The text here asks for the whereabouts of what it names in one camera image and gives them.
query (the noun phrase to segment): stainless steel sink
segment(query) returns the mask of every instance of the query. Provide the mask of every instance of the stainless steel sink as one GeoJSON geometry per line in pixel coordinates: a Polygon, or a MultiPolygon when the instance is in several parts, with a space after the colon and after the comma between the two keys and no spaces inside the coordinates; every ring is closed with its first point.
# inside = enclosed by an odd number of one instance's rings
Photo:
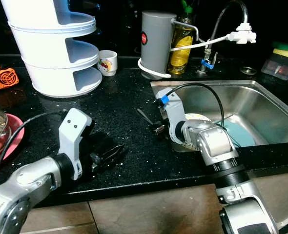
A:
{"type": "MultiPolygon", "coordinates": [[[[152,81],[154,94],[191,81],[152,81]]],[[[252,80],[199,81],[211,86],[221,99],[225,119],[248,132],[252,145],[288,142],[288,106],[259,83],[252,80]]],[[[176,91],[185,113],[198,113],[213,121],[221,119],[214,95],[199,86],[176,91]]]]}

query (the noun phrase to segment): yellow sponge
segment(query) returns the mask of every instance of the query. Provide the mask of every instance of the yellow sponge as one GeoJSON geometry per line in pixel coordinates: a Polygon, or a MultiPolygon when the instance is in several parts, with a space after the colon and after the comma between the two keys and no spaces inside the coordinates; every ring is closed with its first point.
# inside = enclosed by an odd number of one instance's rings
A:
{"type": "Polygon", "coordinates": [[[279,49],[274,49],[273,50],[274,54],[278,54],[278,55],[283,55],[285,57],[288,57],[288,50],[279,50],[279,49]]]}

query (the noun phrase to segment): cooking oil bottle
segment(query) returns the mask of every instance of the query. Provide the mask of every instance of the cooking oil bottle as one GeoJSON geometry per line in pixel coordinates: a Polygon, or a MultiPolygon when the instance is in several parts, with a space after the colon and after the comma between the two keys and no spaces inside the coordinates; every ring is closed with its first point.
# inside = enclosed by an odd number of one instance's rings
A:
{"type": "MultiPolygon", "coordinates": [[[[182,0],[182,5],[184,14],[178,17],[178,21],[192,24],[193,8],[188,6],[185,0],[182,0]]],[[[177,25],[174,31],[171,48],[191,45],[193,43],[193,35],[194,31],[191,28],[177,25]]],[[[191,49],[177,50],[170,53],[168,62],[168,71],[170,73],[179,75],[185,72],[190,50],[191,49]]]]}

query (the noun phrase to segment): orange object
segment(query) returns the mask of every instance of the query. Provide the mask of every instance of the orange object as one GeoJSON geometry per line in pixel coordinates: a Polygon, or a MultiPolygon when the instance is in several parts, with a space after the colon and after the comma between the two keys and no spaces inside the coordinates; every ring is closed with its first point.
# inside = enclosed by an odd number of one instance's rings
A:
{"type": "Polygon", "coordinates": [[[0,89],[13,86],[18,82],[18,76],[13,68],[1,69],[0,67],[0,89]]]}

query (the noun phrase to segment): blue clip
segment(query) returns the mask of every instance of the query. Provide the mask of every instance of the blue clip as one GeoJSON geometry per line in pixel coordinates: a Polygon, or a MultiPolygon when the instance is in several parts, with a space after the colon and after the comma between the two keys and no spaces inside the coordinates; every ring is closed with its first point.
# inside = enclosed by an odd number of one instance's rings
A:
{"type": "Polygon", "coordinates": [[[209,68],[210,70],[212,70],[214,67],[214,65],[207,63],[206,60],[204,60],[204,59],[202,59],[201,64],[204,65],[205,67],[209,68]]]}
{"type": "Polygon", "coordinates": [[[163,102],[163,104],[166,104],[167,102],[169,102],[169,98],[167,95],[163,96],[160,100],[163,102]]]}

